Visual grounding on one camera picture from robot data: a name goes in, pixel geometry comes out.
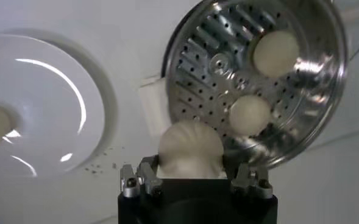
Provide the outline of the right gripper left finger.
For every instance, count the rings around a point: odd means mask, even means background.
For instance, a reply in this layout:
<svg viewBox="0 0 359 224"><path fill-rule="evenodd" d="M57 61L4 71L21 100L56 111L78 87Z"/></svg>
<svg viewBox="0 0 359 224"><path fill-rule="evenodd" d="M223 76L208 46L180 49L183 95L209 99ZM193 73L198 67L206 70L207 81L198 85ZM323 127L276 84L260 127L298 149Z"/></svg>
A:
<svg viewBox="0 0 359 224"><path fill-rule="evenodd" d="M141 187L144 193L151 197L158 197L162 193L163 180L157 176L159 156L144 157L133 171L130 164L125 164L120 169L120 190L124 197L135 198L141 195Z"/></svg>

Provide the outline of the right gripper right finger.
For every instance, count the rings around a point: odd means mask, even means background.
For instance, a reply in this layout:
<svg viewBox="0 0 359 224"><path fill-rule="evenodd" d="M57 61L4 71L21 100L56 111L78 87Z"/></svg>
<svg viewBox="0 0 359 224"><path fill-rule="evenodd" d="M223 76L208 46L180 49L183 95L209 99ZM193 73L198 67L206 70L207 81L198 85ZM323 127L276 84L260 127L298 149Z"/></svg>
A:
<svg viewBox="0 0 359 224"><path fill-rule="evenodd" d="M253 195L257 198L273 197L273 186L269 182L268 169L265 166L250 167L246 163L241 163L231 180L231 187L243 195Z"/></svg>

